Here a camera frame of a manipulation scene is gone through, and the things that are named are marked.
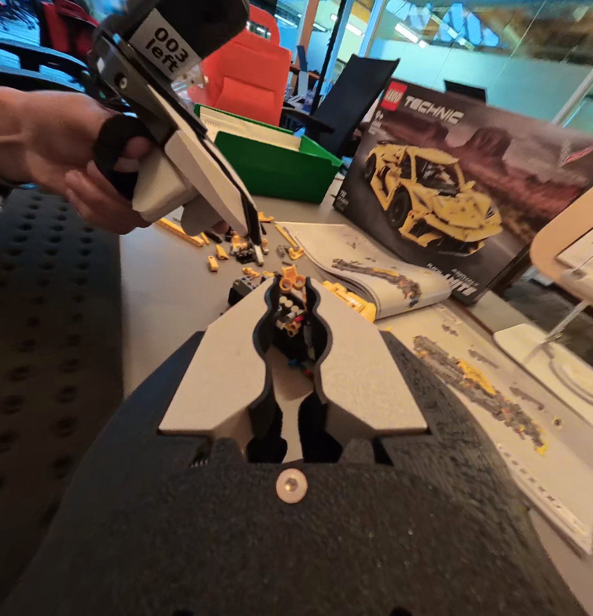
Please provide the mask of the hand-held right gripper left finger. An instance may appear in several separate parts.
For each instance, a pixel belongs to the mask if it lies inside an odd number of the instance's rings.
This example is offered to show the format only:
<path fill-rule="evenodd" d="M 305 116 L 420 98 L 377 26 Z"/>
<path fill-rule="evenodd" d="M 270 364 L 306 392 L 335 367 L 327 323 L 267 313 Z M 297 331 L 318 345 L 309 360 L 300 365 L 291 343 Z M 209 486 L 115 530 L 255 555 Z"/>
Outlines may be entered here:
<path fill-rule="evenodd" d="M 206 329 L 159 424 L 162 435 L 226 437 L 241 448 L 267 435 L 276 413 L 267 353 L 279 295 L 278 280 L 265 280 Z"/>

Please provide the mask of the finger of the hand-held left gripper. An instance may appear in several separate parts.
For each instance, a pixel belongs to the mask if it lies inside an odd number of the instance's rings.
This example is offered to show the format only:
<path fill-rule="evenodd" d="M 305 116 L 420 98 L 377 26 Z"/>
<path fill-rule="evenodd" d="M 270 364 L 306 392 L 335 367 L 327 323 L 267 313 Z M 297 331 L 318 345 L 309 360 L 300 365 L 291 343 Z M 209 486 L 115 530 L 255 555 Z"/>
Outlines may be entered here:
<path fill-rule="evenodd" d="M 183 210 L 183 205 L 196 194 L 193 186 L 165 154 L 166 142 L 178 129 L 190 129 L 200 137 L 209 137 L 206 127 L 195 115 L 187 113 L 183 118 L 158 92 L 153 88 L 149 90 L 160 104 L 160 119 L 168 121 L 169 127 L 164 144 L 142 162 L 142 218 L 147 222 L 156 222 L 179 208 Z"/>
<path fill-rule="evenodd" d="M 190 129 L 176 130 L 164 152 L 193 186 L 196 194 L 184 205 L 181 226 L 198 235 L 225 222 L 254 248 L 255 260 L 264 264 L 262 231 L 252 196 L 215 144 Z"/>

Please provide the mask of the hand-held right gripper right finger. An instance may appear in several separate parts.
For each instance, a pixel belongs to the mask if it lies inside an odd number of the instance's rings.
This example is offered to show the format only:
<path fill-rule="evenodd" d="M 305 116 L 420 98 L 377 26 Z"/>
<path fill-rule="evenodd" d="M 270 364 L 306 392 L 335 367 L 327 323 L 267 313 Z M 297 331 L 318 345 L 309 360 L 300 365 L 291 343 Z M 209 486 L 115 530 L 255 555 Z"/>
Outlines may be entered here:
<path fill-rule="evenodd" d="M 307 278 L 305 291 L 324 431 L 341 445 L 425 434 L 428 423 L 382 332 L 322 283 Z"/>

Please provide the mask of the pile of yellow bricks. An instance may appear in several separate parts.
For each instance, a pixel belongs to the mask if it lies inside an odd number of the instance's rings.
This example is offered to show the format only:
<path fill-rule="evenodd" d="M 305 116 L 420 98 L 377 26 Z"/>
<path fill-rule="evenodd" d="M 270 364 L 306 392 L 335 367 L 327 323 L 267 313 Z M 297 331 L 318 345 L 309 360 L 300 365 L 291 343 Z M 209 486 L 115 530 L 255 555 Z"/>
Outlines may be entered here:
<path fill-rule="evenodd" d="M 306 278 L 298 272 L 296 261 L 305 254 L 305 250 L 278 224 L 275 224 L 277 232 L 287 241 L 286 245 L 280 244 L 277 246 L 277 254 L 282 260 L 282 266 L 278 272 L 257 270 L 251 267 L 251 264 L 262 267 L 264 261 L 258 259 L 256 246 L 252 241 L 246 240 L 233 231 L 224 236 L 220 236 L 211 230 L 200 232 L 197 235 L 189 235 L 185 233 L 180 220 L 177 218 L 162 218 L 157 222 L 157 225 L 198 248 L 210 249 L 210 246 L 214 244 L 213 252 L 210 252 L 207 257 L 208 270 L 211 273 L 219 271 L 221 262 L 234 259 L 242 265 L 242 274 L 245 281 L 280 277 L 282 284 L 287 289 L 304 286 Z"/>

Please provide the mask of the grey desk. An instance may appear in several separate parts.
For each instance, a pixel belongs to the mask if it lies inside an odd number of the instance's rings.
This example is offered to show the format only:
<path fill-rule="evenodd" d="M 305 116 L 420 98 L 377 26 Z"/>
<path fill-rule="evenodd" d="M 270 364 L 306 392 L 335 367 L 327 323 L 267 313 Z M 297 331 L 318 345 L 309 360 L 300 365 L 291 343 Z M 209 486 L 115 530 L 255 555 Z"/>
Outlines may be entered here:
<path fill-rule="evenodd" d="M 255 197 L 259 210 L 280 220 L 340 224 L 349 221 L 333 208 L 341 184 L 335 179 L 320 206 Z M 125 395 L 161 365 L 194 332 L 205 329 L 226 308 L 231 281 L 238 263 L 224 263 L 218 273 L 209 273 L 206 252 L 162 227 L 137 229 L 120 240 L 123 294 L 123 370 Z M 464 307 L 456 300 L 445 303 L 479 339 L 492 340 L 493 333 L 538 319 L 548 319 L 548 329 L 562 319 L 547 305 L 553 287 L 517 282 L 502 296 L 487 292 L 475 305 Z M 278 401 L 284 412 L 282 436 L 287 440 L 285 461 L 301 458 L 297 412 L 311 391 L 308 380 L 293 378 L 281 364 L 278 352 L 270 353 Z M 580 557 L 537 512 L 531 512 L 540 539 L 564 580 L 593 615 L 593 556 Z"/>

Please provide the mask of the person's left hand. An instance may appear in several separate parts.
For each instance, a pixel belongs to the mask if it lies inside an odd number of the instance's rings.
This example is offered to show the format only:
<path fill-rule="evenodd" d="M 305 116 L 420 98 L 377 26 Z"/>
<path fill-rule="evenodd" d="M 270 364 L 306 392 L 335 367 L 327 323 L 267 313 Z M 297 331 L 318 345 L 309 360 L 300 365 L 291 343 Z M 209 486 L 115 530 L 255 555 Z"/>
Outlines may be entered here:
<path fill-rule="evenodd" d="M 0 188 L 35 184 L 117 235 L 149 227 L 93 161 L 100 129 L 116 115 L 84 94 L 0 87 Z"/>

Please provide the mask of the white paper stack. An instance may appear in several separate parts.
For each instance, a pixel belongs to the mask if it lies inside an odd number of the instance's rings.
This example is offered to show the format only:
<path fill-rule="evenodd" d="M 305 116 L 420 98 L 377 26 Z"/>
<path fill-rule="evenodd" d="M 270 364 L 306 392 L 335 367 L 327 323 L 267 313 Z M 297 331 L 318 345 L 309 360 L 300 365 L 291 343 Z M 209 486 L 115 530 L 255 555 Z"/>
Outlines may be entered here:
<path fill-rule="evenodd" d="M 301 138 L 290 131 L 258 123 L 206 105 L 195 105 L 194 111 L 207 128 L 212 142 L 215 142 L 219 134 L 229 134 L 285 150 L 300 151 Z"/>

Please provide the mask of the green plastic bin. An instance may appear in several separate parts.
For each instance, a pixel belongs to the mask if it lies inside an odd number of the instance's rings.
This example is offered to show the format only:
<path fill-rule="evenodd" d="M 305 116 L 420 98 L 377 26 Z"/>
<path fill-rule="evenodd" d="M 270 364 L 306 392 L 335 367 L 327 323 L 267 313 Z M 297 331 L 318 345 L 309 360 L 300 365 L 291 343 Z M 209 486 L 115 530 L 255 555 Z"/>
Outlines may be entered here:
<path fill-rule="evenodd" d="M 342 161 L 310 138 L 300 138 L 300 151 L 229 134 L 219 134 L 214 143 L 252 195 L 321 204 Z"/>

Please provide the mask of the red felt bag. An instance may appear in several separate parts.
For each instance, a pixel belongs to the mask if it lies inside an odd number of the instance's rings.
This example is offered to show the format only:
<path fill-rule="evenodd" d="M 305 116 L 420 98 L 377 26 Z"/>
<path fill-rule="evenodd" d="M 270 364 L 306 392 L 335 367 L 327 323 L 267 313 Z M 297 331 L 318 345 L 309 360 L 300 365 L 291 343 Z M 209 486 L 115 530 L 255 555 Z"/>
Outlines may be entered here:
<path fill-rule="evenodd" d="M 193 104 L 278 127 L 292 52 L 281 46 L 276 18 L 250 6 L 248 25 L 202 62 L 208 79 L 204 87 L 191 86 L 187 95 Z"/>

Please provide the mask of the black office chair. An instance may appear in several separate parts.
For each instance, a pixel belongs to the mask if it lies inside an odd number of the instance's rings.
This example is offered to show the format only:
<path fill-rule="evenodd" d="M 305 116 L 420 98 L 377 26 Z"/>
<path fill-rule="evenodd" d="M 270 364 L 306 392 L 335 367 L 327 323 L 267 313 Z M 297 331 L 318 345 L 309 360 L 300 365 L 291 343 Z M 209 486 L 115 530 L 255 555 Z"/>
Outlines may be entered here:
<path fill-rule="evenodd" d="M 352 55 L 325 98 L 309 113 L 284 106 L 280 126 L 289 120 L 305 128 L 304 135 L 338 158 L 349 156 L 354 131 L 393 76 L 400 59 L 382 60 Z"/>

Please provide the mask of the open instruction booklet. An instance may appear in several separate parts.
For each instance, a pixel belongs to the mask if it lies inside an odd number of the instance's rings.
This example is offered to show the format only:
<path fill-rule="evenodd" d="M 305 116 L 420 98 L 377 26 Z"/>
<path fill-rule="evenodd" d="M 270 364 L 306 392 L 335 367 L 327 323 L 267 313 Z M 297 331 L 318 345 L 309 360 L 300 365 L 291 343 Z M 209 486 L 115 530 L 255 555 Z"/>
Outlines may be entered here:
<path fill-rule="evenodd" d="M 277 253 L 304 254 L 327 280 L 376 306 L 389 331 L 483 427 L 511 475 L 549 523 L 593 553 L 593 426 L 471 329 L 431 270 L 380 251 L 341 224 L 275 223 Z"/>

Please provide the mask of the toy car set box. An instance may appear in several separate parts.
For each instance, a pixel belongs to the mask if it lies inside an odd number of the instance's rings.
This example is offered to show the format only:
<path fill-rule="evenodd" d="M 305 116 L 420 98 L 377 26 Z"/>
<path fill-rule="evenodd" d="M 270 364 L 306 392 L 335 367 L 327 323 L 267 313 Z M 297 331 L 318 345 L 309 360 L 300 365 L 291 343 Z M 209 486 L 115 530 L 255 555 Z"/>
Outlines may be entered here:
<path fill-rule="evenodd" d="M 334 208 L 476 304 L 593 187 L 593 136 L 392 78 Z"/>

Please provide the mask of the printed instruction sheet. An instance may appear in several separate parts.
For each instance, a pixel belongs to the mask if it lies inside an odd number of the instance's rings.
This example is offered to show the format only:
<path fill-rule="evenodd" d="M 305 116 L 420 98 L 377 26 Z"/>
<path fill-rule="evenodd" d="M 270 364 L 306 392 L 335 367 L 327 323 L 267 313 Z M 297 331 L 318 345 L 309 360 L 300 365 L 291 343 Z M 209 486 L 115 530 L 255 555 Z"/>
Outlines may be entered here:
<path fill-rule="evenodd" d="M 572 270 L 593 269 L 593 229 L 562 250 L 555 259 Z"/>

